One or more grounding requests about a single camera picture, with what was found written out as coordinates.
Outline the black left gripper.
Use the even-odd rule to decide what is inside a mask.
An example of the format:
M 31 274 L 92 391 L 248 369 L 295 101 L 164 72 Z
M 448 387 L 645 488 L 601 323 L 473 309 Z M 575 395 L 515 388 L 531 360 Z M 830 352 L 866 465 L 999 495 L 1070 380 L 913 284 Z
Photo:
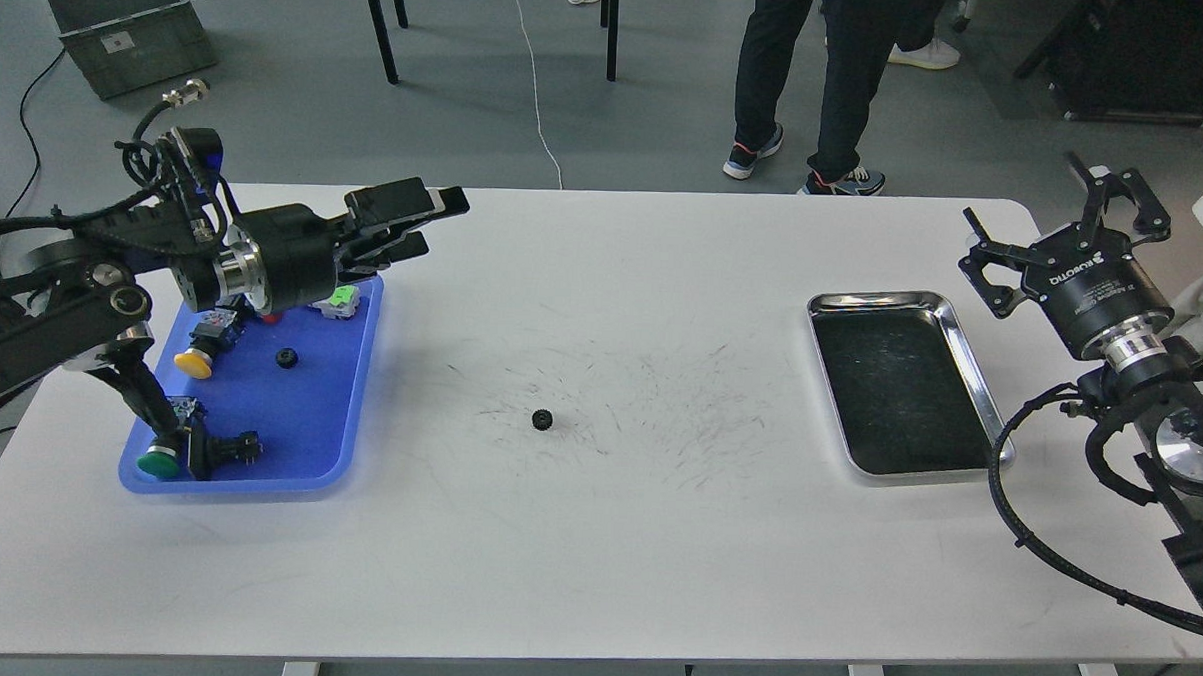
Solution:
M 362 283 L 392 263 L 423 256 L 423 224 L 470 210 L 464 188 L 429 189 L 417 177 L 346 192 L 346 217 L 322 218 L 308 206 L 242 210 L 217 256 L 215 302 L 244 296 L 260 314 L 325 300 L 337 287 L 334 253 L 345 242 L 389 243 L 344 262 L 343 281 Z

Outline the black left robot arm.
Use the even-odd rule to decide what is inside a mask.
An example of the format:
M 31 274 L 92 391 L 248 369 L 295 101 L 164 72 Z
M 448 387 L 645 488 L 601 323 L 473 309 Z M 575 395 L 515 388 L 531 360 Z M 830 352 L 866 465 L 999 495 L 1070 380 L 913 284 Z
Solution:
M 346 212 L 336 218 L 301 203 L 245 213 L 220 173 L 214 129 L 171 128 L 146 140 L 158 115 L 209 90 L 202 79 L 182 83 L 118 143 L 137 185 L 126 198 L 78 215 L 1 218 L 0 238 L 42 229 L 65 238 L 0 279 L 0 398 L 75 364 L 119 391 L 154 431 L 156 452 L 177 455 L 186 437 L 144 362 L 152 293 L 140 275 L 170 269 L 192 312 L 244 296 L 259 314 L 274 314 L 422 256 L 425 224 L 469 210 L 460 186 L 432 189 L 411 177 L 346 192 Z

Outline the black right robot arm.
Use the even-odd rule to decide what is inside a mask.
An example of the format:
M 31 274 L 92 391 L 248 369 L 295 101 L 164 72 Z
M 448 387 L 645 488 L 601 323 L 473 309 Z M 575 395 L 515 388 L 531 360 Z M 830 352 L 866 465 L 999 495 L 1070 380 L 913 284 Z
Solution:
M 1066 159 L 1086 202 L 1081 218 L 1051 235 L 1029 245 L 992 241 L 973 210 L 964 210 L 976 241 L 959 269 L 988 310 L 1005 319 L 1032 302 L 1072 358 L 1096 363 L 1006 421 L 986 463 L 990 498 L 1019 548 L 1119 605 L 1203 636 L 1203 522 L 1184 504 L 1187 496 L 1203 497 L 1203 392 L 1196 385 L 1203 360 L 1181 336 L 1163 336 L 1173 308 L 1134 257 L 1134 247 L 1168 239 L 1171 217 L 1139 171 L 1088 167 L 1074 152 Z M 1092 420 L 1083 452 L 1101 485 L 1136 506 L 1166 510 L 1177 534 L 1165 548 L 1199 613 L 1094 577 L 1051 550 L 1012 508 L 1000 474 L 1002 449 L 1030 414 L 1050 404 Z

